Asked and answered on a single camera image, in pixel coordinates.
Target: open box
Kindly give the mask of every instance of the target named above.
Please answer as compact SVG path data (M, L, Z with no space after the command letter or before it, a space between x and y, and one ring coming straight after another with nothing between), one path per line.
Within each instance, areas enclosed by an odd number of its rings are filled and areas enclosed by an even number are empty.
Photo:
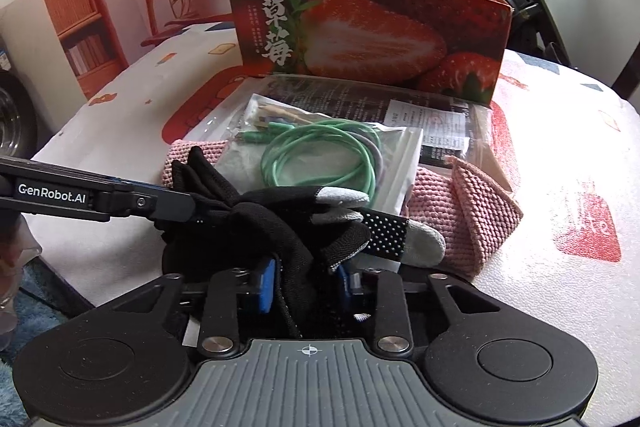
M231 0L246 73L299 73L488 104L504 0Z

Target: silver pivot bolt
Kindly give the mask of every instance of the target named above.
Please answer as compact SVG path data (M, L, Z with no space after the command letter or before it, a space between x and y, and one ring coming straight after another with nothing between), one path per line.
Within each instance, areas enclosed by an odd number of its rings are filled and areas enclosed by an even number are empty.
M202 341L202 349L210 353L226 353L234 347L234 342L226 337L207 337Z
M409 349L409 341L402 337L382 337L378 347L388 353L402 353Z

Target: pink textured cloth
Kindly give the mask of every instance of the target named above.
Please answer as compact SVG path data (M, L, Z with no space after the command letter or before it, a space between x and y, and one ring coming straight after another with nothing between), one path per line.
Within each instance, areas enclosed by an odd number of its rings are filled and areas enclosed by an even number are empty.
M226 142L176 140L162 171L162 185L172 186L171 163L186 162L194 145L214 164ZM510 195L477 167L450 156L451 178L418 167L407 203L408 217L440 232L446 242L443 263L466 277L477 275L522 219Z

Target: plant pot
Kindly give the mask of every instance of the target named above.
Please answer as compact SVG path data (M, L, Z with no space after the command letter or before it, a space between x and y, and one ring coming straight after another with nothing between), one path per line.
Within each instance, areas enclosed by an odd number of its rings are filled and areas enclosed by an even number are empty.
M231 13L229 0L191 0L191 9L200 17Z

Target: wheel rim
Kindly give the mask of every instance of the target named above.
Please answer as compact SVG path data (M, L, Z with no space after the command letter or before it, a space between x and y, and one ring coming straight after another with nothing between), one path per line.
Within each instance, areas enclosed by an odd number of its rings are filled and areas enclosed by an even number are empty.
M13 156L20 144L20 114L14 99L0 87L0 154Z

